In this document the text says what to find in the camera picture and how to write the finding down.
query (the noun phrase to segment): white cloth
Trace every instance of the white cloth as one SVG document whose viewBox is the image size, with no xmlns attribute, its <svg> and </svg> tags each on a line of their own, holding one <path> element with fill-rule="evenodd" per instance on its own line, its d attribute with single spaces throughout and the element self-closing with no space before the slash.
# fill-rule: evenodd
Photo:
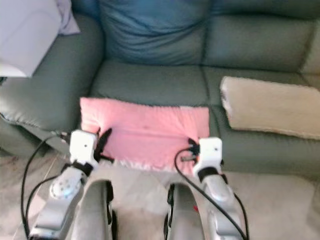
<svg viewBox="0 0 320 240">
<path fill-rule="evenodd" d="M 55 0 L 61 14 L 60 35 L 71 35 L 80 33 L 78 24 L 72 13 L 71 0 Z"/>
<path fill-rule="evenodd" d="M 55 0 L 0 0 L 0 76 L 31 77 L 62 22 Z"/>
</svg>

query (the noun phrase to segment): couch armrest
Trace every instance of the couch armrest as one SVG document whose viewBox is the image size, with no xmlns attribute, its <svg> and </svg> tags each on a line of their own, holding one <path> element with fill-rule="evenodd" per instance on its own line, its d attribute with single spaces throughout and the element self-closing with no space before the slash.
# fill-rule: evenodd
<svg viewBox="0 0 320 240">
<path fill-rule="evenodd" d="M 75 15 L 81 34 L 58 36 L 32 78 L 7 78 L 0 113 L 8 121 L 44 130 L 73 130 L 104 58 L 104 34 L 90 17 Z"/>
</svg>

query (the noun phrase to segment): folded towel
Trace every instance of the folded towel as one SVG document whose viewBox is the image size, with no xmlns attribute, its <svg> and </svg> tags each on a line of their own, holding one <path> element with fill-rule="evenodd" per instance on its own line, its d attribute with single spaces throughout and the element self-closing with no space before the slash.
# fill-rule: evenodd
<svg viewBox="0 0 320 240">
<path fill-rule="evenodd" d="M 220 90 L 231 128 L 320 140 L 316 88 L 225 76 Z"/>
<path fill-rule="evenodd" d="M 132 168 L 174 171 L 174 157 L 189 147 L 188 139 L 198 142 L 210 134 L 207 107 L 146 106 L 86 97 L 80 105 L 83 130 L 103 134 L 112 128 L 103 155 Z M 193 162 L 178 165 L 184 173 L 192 173 Z"/>
</svg>

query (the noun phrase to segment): beige towel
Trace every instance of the beige towel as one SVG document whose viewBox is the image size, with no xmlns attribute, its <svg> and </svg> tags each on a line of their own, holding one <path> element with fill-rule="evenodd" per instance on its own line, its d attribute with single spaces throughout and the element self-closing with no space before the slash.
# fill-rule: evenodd
<svg viewBox="0 0 320 240">
<path fill-rule="evenodd" d="M 225 76 L 220 90 L 233 129 L 320 140 L 316 88 Z"/>
</svg>

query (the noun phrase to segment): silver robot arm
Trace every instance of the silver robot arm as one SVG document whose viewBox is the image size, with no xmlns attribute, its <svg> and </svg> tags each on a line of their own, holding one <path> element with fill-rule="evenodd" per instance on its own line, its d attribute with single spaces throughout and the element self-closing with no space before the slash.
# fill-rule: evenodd
<svg viewBox="0 0 320 240">
<path fill-rule="evenodd" d="M 77 204 L 92 170 L 98 166 L 94 159 L 97 146 L 95 134 L 76 130 L 70 139 L 68 166 L 49 188 L 49 197 L 30 231 L 30 240 L 64 240 L 73 222 Z"/>
<path fill-rule="evenodd" d="M 200 152 L 193 174 L 202 183 L 204 192 L 214 200 L 244 231 L 244 216 L 227 178 L 222 173 L 222 141 L 217 137 L 199 140 Z M 242 240 L 236 227 L 212 204 L 208 206 L 208 224 L 212 240 Z"/>
</svg>

